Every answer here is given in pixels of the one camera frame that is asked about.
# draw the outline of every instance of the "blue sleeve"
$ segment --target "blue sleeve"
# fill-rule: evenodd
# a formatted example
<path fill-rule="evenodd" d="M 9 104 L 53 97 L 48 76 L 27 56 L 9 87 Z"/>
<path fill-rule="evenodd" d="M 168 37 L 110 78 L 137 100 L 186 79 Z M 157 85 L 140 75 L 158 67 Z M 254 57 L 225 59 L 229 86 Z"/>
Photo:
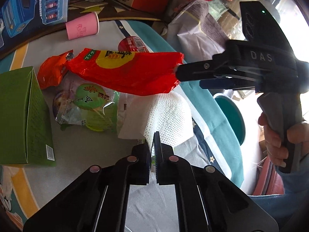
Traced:
<path fill-rule="evenodd" d="M 309 189 L 309 155 L 300 163 L 300 170 L 296 173 L 281 173 L 284 194 L 250 196 L 262 209 L 270 214 L 278 223 L 279 228 L 299 208 Z"/>

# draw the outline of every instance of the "silver rivet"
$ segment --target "silver rivet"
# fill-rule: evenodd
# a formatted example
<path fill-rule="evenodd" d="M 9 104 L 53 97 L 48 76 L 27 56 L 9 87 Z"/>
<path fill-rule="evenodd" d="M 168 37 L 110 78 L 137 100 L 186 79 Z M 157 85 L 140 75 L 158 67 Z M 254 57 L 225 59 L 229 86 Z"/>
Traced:
<path fill-rule="evenodd" d="M 206 167 L 206 171 L 207 171 L 208 173 L 213 173 L 215 170 L 216 170 L 216 169 L 215 169 L 213 166 L 207 166 L 207 167 Z"/>
<path fill-rule="evenodd" d="M 127 158 L 128 162 L 136 162 L 137 158 L 133 155 L 130 155 L 128 158 Z"/>
<path fill-rule="evenodd" d="M 90 167 L 90 172 L 92 173 L 97 173 L 100 171 L 100 167 L 99 166 L 92 166 Z"/>
<path fill-rule="evenodd" d="M 177 162 L 179 160 L 179 158 L 175 155 L 170 156 L 168 159 L 172 162 Z"/>

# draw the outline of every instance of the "pink paper cup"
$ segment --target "pink paper cup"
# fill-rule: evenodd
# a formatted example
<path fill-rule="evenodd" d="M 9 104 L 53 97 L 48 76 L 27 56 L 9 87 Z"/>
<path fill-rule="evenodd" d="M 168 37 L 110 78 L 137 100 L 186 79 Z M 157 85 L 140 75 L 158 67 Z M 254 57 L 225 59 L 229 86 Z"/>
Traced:
<path fill-rule="evenodd" d="M 69 40 L 98 34 L 98 15 L 95 12 L 65 23 Z"/>

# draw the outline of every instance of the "yellow circle logo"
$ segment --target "yellow circle logo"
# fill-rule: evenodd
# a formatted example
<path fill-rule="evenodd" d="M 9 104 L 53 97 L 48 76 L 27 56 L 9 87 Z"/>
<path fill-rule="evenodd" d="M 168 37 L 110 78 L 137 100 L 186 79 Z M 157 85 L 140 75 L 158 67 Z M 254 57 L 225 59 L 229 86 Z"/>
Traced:
<path fill-rule="evenodd" d="M 131 61 L 136 52 L 130 51 L 101 51 L 95 62 L 105 69 L 114 69 Z"/>

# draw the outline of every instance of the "barcode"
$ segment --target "barcode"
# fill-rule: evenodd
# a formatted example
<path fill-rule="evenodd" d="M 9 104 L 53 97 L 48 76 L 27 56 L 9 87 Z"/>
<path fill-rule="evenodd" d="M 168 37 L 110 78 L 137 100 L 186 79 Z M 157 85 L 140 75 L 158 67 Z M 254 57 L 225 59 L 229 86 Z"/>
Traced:
<path fill-rule="evenodd" d="M 146 52 L 145 48 L 137 49 L 137 52 Z"/>
<path fill-rule="evenodd" d="M 46 154 L 48 160 L 55 161 L 54 150 L 49 145 L 46 145 Z"/>
<path fill-rule="evenodd" d="M 145 47 L 143 42 L 140 39 L 138 39 L 138 38 L 134 38 L 134 42 L 135 42 L 135 45 L 136 45 L 137 48 Z"/>

